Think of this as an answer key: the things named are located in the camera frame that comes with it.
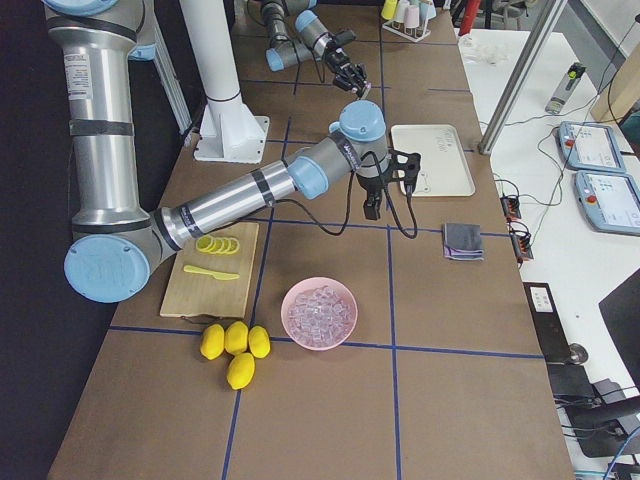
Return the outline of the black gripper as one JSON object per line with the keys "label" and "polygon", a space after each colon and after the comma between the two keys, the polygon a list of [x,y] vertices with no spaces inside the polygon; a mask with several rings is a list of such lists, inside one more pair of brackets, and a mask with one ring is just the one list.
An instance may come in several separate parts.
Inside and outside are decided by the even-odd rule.
{"label": "black gripper", "polygon": [[374,177],[365,177],[357,174],[356,178],[359,185],[366,192],[366,200],[363,204],[363,211],[367,220],[379,220],[381,218],[380,207],[383,190],[389,182],[386,174],[376,175]]}

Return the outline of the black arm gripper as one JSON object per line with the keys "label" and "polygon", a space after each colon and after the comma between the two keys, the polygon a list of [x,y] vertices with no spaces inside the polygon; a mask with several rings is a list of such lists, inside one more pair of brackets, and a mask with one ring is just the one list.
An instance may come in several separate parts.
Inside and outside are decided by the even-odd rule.
{"label": "black arm gripper", "polygon": [[343,49],[326,49],[323,61],[334,74],[332,84],[343,91],[361,95],[362,88],[371,82],[368,80],[366,68],[363,64],[354,64]]}

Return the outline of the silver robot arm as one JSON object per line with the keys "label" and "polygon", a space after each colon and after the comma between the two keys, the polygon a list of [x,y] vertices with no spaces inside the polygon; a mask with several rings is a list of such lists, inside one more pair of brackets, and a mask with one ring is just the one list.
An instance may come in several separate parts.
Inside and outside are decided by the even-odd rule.
{"label": "silver robot arm", "polygon": [[72,288],[101,303],[142,290],[154,270],[191,239],[229,226],[294,192],[326,193],[346,175],[366,191],[365,215],[379,216],[394,166],[380,107],[365,70],[346,55],[351,31],[332,33],[311,1],[263,1],[274,71],[307,59],[325,63],[335,84],[355,95],[326,138],[269,165],[261,163],[269,121],[244,103],[220,1],[185,1],[182,14],[207,97],[199,158],[251,163],[250,173],[176,208],[139,203],[129,61],[151,55],[156,18],[149,1],[48,1],[50,36],[62,48],[80,208],[64,261]]}
{"label": "silver robot arm", "polygon": [[372,84],[366,67],[351,59],[345,46],[356,40],[350,29],[330,31],[314,12],[315,1],[247,1],[246,13],[265,28],[269,47],[265,57],[271,71],[314,65],[318,79],[351,93],[368,96]]}

